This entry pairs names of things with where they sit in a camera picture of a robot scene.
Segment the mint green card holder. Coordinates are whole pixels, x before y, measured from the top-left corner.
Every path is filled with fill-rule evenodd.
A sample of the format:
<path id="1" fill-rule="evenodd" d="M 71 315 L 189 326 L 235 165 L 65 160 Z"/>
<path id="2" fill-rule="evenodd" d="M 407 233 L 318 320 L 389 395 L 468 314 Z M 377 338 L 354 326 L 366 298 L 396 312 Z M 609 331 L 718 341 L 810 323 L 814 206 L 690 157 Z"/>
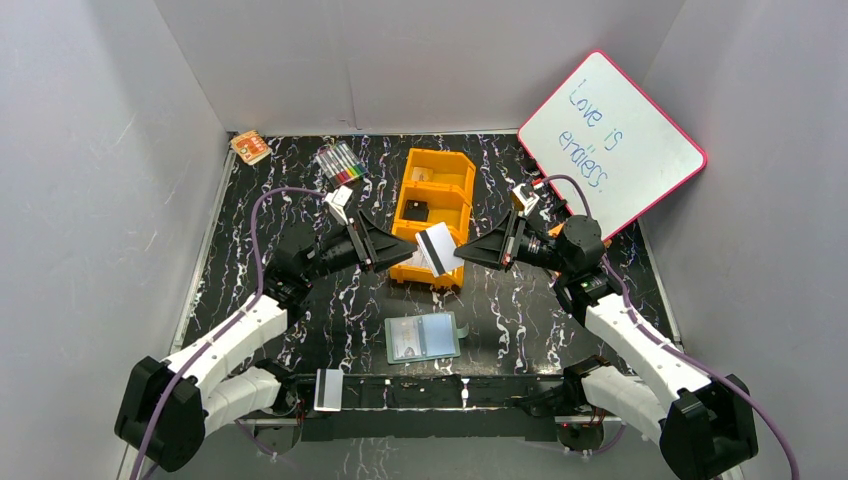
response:
<path id="1" fill-rule="evenodd" d="M 393 357 L 389 321 L 395 318 L 417 318 L 421 322 L 424 354 L 420 358 L 396 360 Z M 467 337 L 469 326 L 459 326 L 453 312 L 391 317 L 384 320 L 387 362 L 391 365 L 456 358 L 460 356 L 460 340 Z"/>

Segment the white VIP credit card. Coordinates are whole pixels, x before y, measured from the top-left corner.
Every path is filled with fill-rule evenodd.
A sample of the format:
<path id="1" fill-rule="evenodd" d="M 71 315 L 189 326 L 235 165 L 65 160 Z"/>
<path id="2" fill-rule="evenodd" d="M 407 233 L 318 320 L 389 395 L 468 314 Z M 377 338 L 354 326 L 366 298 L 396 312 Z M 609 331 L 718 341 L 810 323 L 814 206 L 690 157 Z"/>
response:
<path id="1" fill-rule="evenodd" d="M 455 255 L 457 244 L 445 222 L 440 222 L 415 234 L 419 250 L 435 277 L 463 267 L 464 261 Z"/>

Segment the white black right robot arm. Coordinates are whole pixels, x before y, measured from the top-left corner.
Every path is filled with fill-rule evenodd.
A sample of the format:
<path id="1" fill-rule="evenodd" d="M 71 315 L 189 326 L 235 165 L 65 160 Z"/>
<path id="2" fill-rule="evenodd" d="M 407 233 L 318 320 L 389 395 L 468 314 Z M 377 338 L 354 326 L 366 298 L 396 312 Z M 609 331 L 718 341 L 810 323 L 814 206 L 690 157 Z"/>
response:
<path id="1" fill-rule="evenodd" d="M 753 409 L 741 397 L 745 384 L 681 359 L 629 305 L 622 282 L 602 265 L 606 247 L 594 219 L 572 216 L 551 236 L 512 212 L 455 254 L 490 269 L 522 262 L 557 272 L 552 288 L 563 311 L 636 372 L 630 378 L 598 356 L 566 368 L 559 389 L 571 411 L 598 407 L 618 416 L 659 447 L 680 479 L 712 479 L 758 454 Z"/>

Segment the white magnetic stripe card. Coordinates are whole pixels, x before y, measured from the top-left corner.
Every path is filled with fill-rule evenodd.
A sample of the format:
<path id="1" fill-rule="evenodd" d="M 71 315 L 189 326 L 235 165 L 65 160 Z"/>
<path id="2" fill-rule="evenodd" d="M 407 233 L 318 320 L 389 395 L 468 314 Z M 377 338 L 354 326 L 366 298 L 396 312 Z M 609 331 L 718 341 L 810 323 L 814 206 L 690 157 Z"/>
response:
<path id="1" fill-rule="evenodd" d="M 343 392 L 344 372 L 341 369 L 318 369 L 313 409 L 318 412 L 340 412 Z"/>

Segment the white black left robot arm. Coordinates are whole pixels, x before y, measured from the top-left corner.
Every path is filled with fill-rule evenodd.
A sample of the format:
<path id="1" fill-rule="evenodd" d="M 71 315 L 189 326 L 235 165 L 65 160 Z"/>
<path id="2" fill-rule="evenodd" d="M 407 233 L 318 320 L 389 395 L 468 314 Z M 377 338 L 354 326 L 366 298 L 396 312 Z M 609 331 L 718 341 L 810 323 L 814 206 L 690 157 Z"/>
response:
<path id="1" fill-rule="evenodd" d="M 204 439 L 257 410 L 294 411 L 297 387 L 263 361 L 230 374 L 249 355 L 284 333 L 310 308 L 315 281 L 350 267 L 382 272 L 411 258 L 416 246 L 378 227 L 358 211 L 323 241 L 306 227 L 283 234 L 265 264 L 259 292 L 229 318 L 182 350 L 132 368 L 114 433 L 161 469 L 174 472 Z"/>

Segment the orange three-compartment bin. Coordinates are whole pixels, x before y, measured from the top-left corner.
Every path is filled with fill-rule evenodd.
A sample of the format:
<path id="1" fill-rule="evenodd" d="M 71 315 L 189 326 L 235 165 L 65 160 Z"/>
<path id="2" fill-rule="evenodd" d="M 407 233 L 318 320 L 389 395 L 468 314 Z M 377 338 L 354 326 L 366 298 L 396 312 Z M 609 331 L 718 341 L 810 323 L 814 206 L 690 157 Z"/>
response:
<path id="1" fill-rule="evenodd" d="M 431 168 L 434 172 L 432 180 L 411 181 L 410 175 L 414 167 Z M 416 233 L 445 222 L 456 244 L 466 243 L 471 223 L 475 175 L 475 165 L 463 153 L 412 148 L 407 156 L 399 187 L 398 205 L 391 233 L 414 242 Z M 402 219 L 402 212 L 408 200 L 424 201 L 428 204 L 427 222 Z"/>

